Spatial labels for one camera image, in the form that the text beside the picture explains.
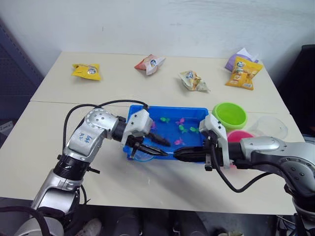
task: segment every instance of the pink toy fish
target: pink toy fish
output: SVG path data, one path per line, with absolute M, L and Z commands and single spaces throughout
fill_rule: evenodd
M 183 140 L 182 140 L 181 137 L 179 137 L 179 139 L 176 140 L 176 141 L 174 142 L 174 144 L 175 144 L 175 145 L 185 145 L 185 143 L 183 142 Z
M 185 118 L 181 118 L 179 121 L 175 122 L 177 125 L 184 124 Z
M 155 121 L 152 122 L 151 129 L 153 129 L 153 130 L 157 129 L 157 124 Z

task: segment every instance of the shoe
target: shoe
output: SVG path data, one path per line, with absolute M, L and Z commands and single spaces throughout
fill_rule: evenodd
M 75 236 L 98 236 L 102 228 L 99 219 L 90 220 Z

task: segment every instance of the toy fish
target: toy fish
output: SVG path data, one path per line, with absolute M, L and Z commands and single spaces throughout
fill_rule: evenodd
M 190 131 L 195 132 L 195 133 L 199 133 L 199 129 L 197 129 L 195 127 L 190 127 Z
M 185 129 L 185 127 L 184 127 L 182 124 L 180 124 L 180 125 L 178 126 L 178 128 L 179 128 L 179 130 L 182 132 L 182 134 L 187 133 L 187 130 Z
M 170 119 L 170 118 L 166 118 L 166 117 L 161 117 L 160 120 L 161 120 L 162 122 L 168 123 L 171 119 Z
M 177 121 L 175 123 L 180 125 L 180 124 L 184 124 L 184 122 L 185 122 L 185 118 L 181 118 L 179 121 Z
M 157 124 L 156 124 L 155 121 L 152 122 L 151 129 L 152 130 L 156 130 L 157 129 Z
M 176 141 L 174 142 L 174 144 L 175 144 L 175 145 L 185 145 L 185 143 L 183 142 L 183 140 L 181 139 L 181 137 L 179 137 L 179 139 L 176 140 Z

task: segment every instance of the yellow snack bag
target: yellow snack bag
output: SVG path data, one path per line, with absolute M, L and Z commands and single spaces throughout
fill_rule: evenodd
M 246 60 L 242 57 L 236 57 L 232 76 L 225 85 L 253 90 L 252 79 L 262 67 L 261 64 Z
M 73 64 L 75 69 L 71 75 L 80 76 L 89 80 L 100 80 L 99 64 Z

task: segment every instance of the blue plastic tray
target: blue plastic tray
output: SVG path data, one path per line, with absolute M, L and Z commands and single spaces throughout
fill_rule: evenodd
M 132 114 L 140 111 L 142 108 L 143 106 L 131 105 L 128 120 Z M 168 156 L 155 156 L 155 159 L 176 160 L 173 157 L 174 150 L 184 146 L 202 146 L 204 137 L 200 133 L 191 132 L 190 127 L 199 128 L 199 123 L 209 114 L 206 108 L 150 106 L 148 111 L 150 117 L 156 124 L 156 129 L 151 129 L 151 132 L 159 134 L 171 142 L 171 147 L 165 147 L 145 138 L 144 144 L 160 148 L 169 154 Z M 170 121 L 168 123 L 162 122 L 160 120 L 161 117 L 170 118 Z M 182 133 L 175 123 L 181 118 L 185 118 L 184 127 L 187 129 L 187 133 Z M 183 140 L 184 144 L 175 145 L 174 142 L 179 138 Z M 131 148 L 125 146 L 124 152 L 126 152 L 128 158 L 130 158 Z

